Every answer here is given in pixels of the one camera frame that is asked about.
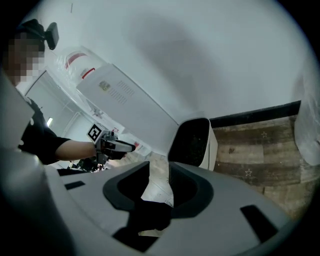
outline person's arm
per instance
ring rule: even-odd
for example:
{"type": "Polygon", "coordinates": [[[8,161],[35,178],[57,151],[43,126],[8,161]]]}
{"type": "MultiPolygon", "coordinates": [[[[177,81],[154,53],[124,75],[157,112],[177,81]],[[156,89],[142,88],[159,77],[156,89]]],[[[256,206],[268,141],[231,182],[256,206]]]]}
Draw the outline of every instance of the person's arm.
{"type": "Polygon", "coordinates": [[[61,144],[55,151],[55,157],[61,161],[73,161],[95,157],[95,145],[92,142],[68,140],[61,144]]]}

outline black hole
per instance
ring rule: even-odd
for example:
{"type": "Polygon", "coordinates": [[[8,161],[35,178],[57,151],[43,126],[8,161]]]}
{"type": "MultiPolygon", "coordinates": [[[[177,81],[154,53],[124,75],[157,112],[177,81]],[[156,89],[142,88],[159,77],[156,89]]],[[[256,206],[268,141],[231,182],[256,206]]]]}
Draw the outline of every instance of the black hole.
{"type": "Polygon", "coordinates": [[[240,208],[240,210],[261,243],[264,243],[278,232],[275,226],[255,205],[248,205],[240,208]]]}
{"type": "Polygon", "coordinates": [[[75,189],[75,188],[78,188],[78,187],[81,187],[85,185],[84,182],[82,181],[76,181],[76,182],[72,182],[72,183],[68,183],[68,184],[65,184],[65,188],[66,190],[72,190],[72,189],[75,189]]]}

